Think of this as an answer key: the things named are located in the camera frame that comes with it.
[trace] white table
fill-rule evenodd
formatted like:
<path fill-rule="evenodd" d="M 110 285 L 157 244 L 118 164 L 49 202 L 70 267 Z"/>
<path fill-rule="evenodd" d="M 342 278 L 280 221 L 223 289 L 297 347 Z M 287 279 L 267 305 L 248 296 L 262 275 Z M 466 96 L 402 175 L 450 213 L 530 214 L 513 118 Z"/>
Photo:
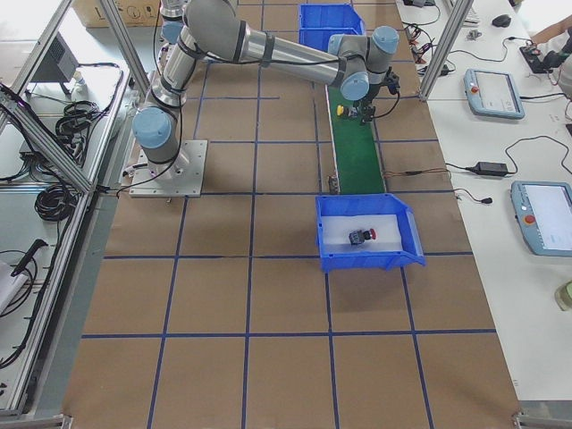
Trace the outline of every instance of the white table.
<path fill-rule="evenodd" d="M 449 9 L 440 1 L 442 18 L 424 26 L 438 42 L 449 18 Z M 453 49 L 465 49 L 487 58 L 502 58 L 501 42 L 509 36 L 527 34 L 508 1 L 475 0 L 481 17 L 477 41 L 466 39 L 470 28 L 460 31 Z M 436 16 L 434 8 L 419 9 L 400 5 L 403 21 L 426 22 Z M 506 29 L 491 25 L 492 18 L 508 13 L 513 21 Z M 537 96 L 559 92 L 547 76 L 531 76 L 517 47 L 524 41 L 507 41 L 507 59 L 489 63 L 463 53 L 450 59 L 457 71 L 439 78 L 429 96 L 433 123 L 447 162 L 469 166 L 478 161 L 512 165 L 505 147 L 521 138 L 546 134 L 572 147 L 564 109 L 567 100 L 525 103 L 526 117 L 521 121 L 487 119 L 471 113 L 462 79 L 467 68 L 510 72 L 520 95 Z M 520 400 L 572 400 L 572 312 L 562 312 L 554 300 L 554 291 L 572 279 L 572 259 L 539 257 L 527 248 L 515 220 L 510 201 L 510 185 L 515 180 L 567 181 L 572 177 L 559 165 L 564 148 L 547 140 L 522 142 L 510 153 L 517 160 L 519 173 L 502 180 L 483 178 L 471 173 L 454 172 L 455 188 L 467 188 L 478 198 L 492 197 L 484 206 L 460 194 L 459 207 L 475 253 L 479 273 L 489 300 L 509 371 Z M 572 168 L 572 156 L 567 160 Z"/>

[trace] black power brick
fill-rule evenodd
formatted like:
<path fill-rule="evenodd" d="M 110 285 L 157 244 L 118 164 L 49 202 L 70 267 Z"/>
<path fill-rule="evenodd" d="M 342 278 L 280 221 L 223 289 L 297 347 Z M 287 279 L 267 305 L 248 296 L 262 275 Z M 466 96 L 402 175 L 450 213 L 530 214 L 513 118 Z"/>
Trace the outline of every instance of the black power brick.
<path fill-rule="evenodd" d="M 496 176 L 504 177 L 509 174 L 509 169 L 506 164 L 502 163 L 476 163 L 474 167 L 467 167 L 467 171 L 478 174 L 479 176 Z"/>

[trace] black mouse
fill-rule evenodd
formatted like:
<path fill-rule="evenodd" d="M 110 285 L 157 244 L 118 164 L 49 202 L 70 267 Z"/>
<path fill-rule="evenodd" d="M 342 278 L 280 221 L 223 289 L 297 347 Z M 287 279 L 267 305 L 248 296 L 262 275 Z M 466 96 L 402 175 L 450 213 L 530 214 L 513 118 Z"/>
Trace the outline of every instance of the black mouse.
<path fill-rule="evenodd" d="M 495 27 L 508 27 L 510 25 L 510 17 L 508 15 L 499 15 L 494 20 L 492 20 L 492 25 Z"/>

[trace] blue bin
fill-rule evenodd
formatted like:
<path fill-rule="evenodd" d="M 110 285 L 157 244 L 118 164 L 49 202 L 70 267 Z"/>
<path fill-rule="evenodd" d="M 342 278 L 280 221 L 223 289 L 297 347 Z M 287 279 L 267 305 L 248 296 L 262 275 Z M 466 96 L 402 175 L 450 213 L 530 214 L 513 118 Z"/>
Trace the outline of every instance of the blue bin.
<path fill-rule="evenodd" d="M 328 50 L 332 34 L 366 34 L 366 26 L 350 4 L 301 4 L 299 42 Z"/>
<path fill-rule="evenodd" d="M 379 267 L 390 270 L 396 266 L 418 263 L 425 265 L 425 256 L 417 233 L 411 207 L 392 194 L 337 195 L 315 198 L 317 212 L 317 242 L 322 270 Z M 324 245 L 324 218 L 327 216 L 396 215 L 401 247 L 399 251 L 330 252 Z"/>

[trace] green mat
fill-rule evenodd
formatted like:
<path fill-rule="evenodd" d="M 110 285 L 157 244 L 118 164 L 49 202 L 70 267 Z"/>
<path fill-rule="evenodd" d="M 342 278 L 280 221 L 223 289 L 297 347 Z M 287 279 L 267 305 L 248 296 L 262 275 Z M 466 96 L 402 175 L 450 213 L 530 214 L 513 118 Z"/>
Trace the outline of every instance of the green mat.
<path fill-rule="evenodd" d="M 341 194 L 385 192 L 371 124 L 357 118 L 340 118 L 338 105 L 350 105 L 336 88 L 327 87 L 332 138 Z"/>

